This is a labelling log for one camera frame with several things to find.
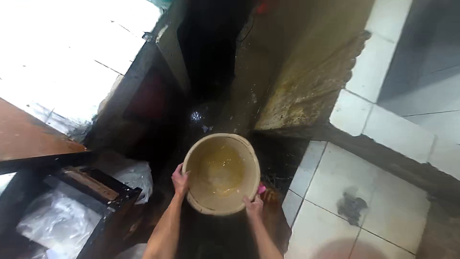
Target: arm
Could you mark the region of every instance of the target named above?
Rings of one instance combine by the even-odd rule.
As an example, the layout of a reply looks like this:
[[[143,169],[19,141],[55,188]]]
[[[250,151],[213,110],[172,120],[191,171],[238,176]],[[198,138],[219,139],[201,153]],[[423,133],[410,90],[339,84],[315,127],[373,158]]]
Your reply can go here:
[[[254,233],[260,259],[283,259],[283,256],[271,240],[262,222],[262,207],[264,206],[264,202],[260,199],[260,195],[257,195],[253,202],[246,196],[243,198],[243,201],[246,204],[247,217]]]
[[[180,174],[182,164],[172,174],[175,194],[147,242],[142,259],[173,259],[179,241],[180,208],[189,190],[189,172]]]

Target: white tile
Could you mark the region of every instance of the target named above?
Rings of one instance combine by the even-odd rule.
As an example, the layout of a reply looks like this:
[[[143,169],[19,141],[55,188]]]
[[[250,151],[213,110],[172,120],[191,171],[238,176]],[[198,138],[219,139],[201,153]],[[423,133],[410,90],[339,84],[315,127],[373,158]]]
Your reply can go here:
[[[352,77],[346,84],[346,89],[375,103],[395,48],[395,43],[372,35],[366,41],[361,55],[356,58],[355,67],[351,70]]]
[[[304,201],[294,222],[286,259],[348,259],[359,228]]]
[[[322,152],[324,151],[326,144],[326,141],[310,141],[304,157],[295,172],[289,189],[297,193],[302,198],[305,197],[305,193],[310,185],[310,181],[315,173],[316,167],[318,167],[319,160],[321,159]]]
[[[400,116],[460,110],[460,66],[421,76],[410,91],[385,101]]]
[[[303,199],[300,196],[293,193],[291,190],[287,190],[287,194],[284,198],[282,208],[289,227],[292,227],[292,224],[294,223],[295,216],[299,211],[300,204],[302,204],[302,200]]]
[[[398,42],[412,0],[376,0],[366,24],[366,30]]]
[[[342,89],[329,121],[334,127],[352,136],[359,136],[371,111],[372,103]]]
[[[361,230],[350,259],[414,259],[415,255],[394,244]]]
[[[426,163],[434,134],[374,105],[363,134],[419,163]]]
[[[416,253],[430,208],[426,192],[388,172],[376,185],[362,228]]]
[[[439,170],[460,180],[460,145],[444,138],[436,143],[428,162]]]
[[[441,138],[460,143],[460,111],[407,116],[405,119],[433,132]]]
[[[354,193],[369,205],[379,172],[383,170],[328,143],[305,199],[337,215],[337,202],[343,198],[344,192]],[[359,224],[365,213],[363,210]]]

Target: tiled floor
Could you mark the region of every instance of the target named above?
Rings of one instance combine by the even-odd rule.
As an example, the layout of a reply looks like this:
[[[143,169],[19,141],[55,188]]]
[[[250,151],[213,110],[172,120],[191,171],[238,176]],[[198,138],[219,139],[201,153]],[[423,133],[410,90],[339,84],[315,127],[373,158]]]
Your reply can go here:
[[[284,200],[293,231],[286,258],[415,258],[430,207],[426,192],[332,143],[324,144],[310,142],[314,148],[305,152],[294,188]],[[367,203],[359,227],[338,213],[344,193]]]

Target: beige plastic basin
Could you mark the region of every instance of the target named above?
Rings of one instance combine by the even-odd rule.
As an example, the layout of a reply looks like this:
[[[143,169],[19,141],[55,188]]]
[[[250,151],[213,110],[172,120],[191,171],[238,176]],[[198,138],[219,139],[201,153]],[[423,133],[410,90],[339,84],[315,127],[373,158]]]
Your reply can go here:
[[[200,139],[185,156],[182,173],[190,172],[187,200],[204,214],[229,215],[242,210],[244,195],[253,198],[260,168],[251,144],[235,134]]]

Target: wooden plank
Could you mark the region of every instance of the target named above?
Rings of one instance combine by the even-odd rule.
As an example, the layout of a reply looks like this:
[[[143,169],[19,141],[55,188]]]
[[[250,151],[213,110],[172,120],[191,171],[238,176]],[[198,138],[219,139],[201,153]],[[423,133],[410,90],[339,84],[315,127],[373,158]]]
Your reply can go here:
[[[0,99],[0,161],[83,151],[85,146]]]

